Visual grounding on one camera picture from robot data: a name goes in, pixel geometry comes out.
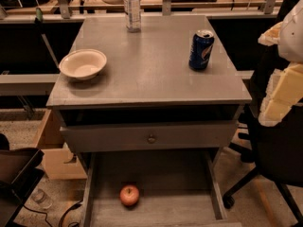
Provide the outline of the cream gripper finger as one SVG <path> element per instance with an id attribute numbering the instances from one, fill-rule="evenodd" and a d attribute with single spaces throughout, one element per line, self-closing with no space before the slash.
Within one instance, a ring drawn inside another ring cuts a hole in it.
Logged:
<path id="1" fill-rule="evenodd" d="M 279 31 L 281 28 L 282 23 L 279 22 L 274 26 L 267 29 L 264 33 L 262 33 L 258 38 L 258 43 L 272 46 L 274 44 L 278 44 L 279 41 Z"/>
<path id="2" fill-rule="evenodd" d="M 303 65 L 291 62 L 284 70 L 275 69 L 267 84 L 258 122 L 265 127 L 277 125 L 302 98 Z"/>

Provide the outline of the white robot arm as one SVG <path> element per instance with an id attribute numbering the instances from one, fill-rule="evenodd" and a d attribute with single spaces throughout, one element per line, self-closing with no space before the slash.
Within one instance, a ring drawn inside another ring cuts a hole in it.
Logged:
<path id="1" fill-rule="evenodd" d="M 279 57 L 289 62 L 285 69 L 275 69 L 270 76 L 260 106 L 258 122 L 273 127 L 303 98 L 303 0 L 282 22 L 262 33 L 258 42 L 267 46 L 276 44 Z"/>

